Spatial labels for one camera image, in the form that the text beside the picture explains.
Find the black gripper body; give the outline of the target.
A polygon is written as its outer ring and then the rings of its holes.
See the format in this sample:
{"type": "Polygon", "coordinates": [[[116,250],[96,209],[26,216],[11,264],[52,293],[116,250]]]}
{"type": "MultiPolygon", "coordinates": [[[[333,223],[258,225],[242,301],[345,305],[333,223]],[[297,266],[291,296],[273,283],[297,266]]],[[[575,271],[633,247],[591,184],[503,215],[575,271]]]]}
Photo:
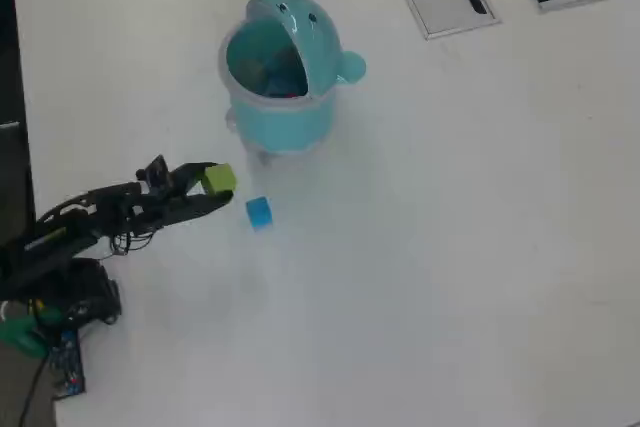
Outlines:
{"type": "Polygon", "coordinates": [[[171,211],[173,182],[150,185],[144,181],[137,181],[140,190],[134,200],[134,229],[160,230],[176,223],[171,211]]]}

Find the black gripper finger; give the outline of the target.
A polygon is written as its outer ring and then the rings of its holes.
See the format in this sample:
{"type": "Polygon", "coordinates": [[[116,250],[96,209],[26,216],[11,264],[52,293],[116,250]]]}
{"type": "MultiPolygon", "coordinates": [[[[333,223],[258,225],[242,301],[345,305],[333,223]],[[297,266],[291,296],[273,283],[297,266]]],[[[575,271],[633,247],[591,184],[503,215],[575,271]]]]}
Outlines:
{"type": "Polygon", "coordinates": [[[174,225],[204,217],[229,204],[233,199],[232,191],[209,194],[196,194],[172,198],[164,211],[164,224],[174,225]]]}
{"type": "Polygon", "coordinates": [[[176,195],[187,195],[204,178],[206,169],[214,166],[217,166],[217,163],[182,164],[172,171],[172,191],[176,195]]]}

